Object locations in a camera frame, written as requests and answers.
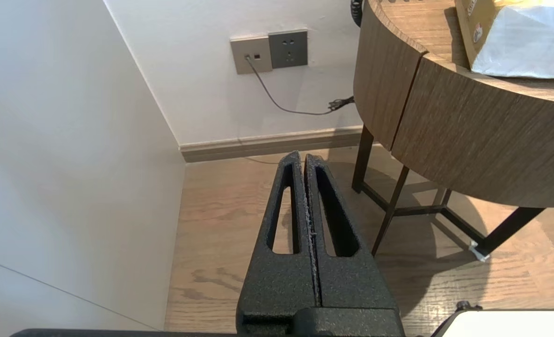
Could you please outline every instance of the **cardboard box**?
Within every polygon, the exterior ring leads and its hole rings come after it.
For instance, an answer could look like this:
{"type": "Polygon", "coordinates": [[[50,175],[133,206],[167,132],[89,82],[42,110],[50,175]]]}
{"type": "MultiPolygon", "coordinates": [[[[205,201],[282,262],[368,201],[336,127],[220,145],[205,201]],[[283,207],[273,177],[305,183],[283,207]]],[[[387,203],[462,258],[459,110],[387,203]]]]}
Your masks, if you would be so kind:
{"type": "Polygon", "coordinates": [[[472,71],[554,78],[554,0],[455,0],[472,71]]]}

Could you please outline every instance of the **wall plate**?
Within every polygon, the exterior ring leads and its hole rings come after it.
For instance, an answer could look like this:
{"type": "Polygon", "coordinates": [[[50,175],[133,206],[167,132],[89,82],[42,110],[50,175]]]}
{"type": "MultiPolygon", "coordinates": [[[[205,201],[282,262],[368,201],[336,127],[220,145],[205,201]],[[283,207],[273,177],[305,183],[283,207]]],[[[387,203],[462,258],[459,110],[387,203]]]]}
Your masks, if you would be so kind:
{"type": "Polygon", "coordinates": [[[231,40],[233,61],[238,74],[253,74],[254,71],[246,60],[249,55],[254,68],[259,73],[273,70],[269,37],[239,38],[231,40]]]}
{"type": "Polygon", "coordinates": [[[273,69],[308,64],[308,30],[269,34],[273,69]]]}

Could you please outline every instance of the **power cord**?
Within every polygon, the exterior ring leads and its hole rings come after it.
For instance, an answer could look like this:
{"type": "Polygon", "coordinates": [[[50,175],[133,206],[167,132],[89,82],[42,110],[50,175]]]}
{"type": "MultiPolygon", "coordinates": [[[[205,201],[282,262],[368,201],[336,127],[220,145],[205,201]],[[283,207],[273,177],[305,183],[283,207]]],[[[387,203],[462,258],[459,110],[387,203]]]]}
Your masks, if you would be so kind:
{"type": "Polygon", "coordinates": [[[350,97],[345,98],[343,100],[334,100],[333,102],[329,102],[329,111],[322,112],[322,113],[311,113],[311,112],[304,112],[304,111],[295,111],[295,110],[290,110],[290,109],[283,108],[283,107],[281,107],[281,105],[279,105],[277,102],[275,102],[275,100],[273,99],[273,96],[271,96],[271,93],[267,89],[267,86],[264,85],[264,82],[260,78],[260,75],[258,75],[258,71],[256,71],[256,68],[254,68],[254,64],[252,63],[252,60],[251,60],[250,56],[247,55],[246,60],[247,60],[248,64],[250,64],[250,67],[252,68],[252,71],[254,71],[254,74],[256,75],[256,78],[258,78],[258,81],[260,81],[260,84],[262,85],[262,88],[264,88],[264,92],[267,93],[267,95],[269,96],[271,101],[273,101],[273,104],[275,104],[275,106],[277,106],[279,109],[282,109],[285,112],[298,113],[300,115],[322,116],[322,115],[327,115],[327,114],[329,114],[333,111],[339,110],[339,109],[343,108],[345,105],[348,105],[350,103],[354,103],[354,96],[350,96],[350,97]]]}

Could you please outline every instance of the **white wall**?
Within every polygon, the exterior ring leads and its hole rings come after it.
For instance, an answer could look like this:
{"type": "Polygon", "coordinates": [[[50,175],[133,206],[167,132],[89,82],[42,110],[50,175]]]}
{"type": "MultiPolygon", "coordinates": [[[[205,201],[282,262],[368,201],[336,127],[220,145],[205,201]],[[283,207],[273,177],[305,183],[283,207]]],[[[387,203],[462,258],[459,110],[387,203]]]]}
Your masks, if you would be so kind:
{"type": "Polygon", "coordinates": [[[102,0],[0,1],[2,266],[162,329],[184,166],[102,0]]]}
{"type": "Polygon", "coordinates": [[[309,66],[262,73],[278,102],[326,111],[352,95],[360,29],[349,0],[105,0],[180,145],[361,125],[354,105],[324,117],[275,108],[237,75],[229,40],[309,29],[309,66]]]}

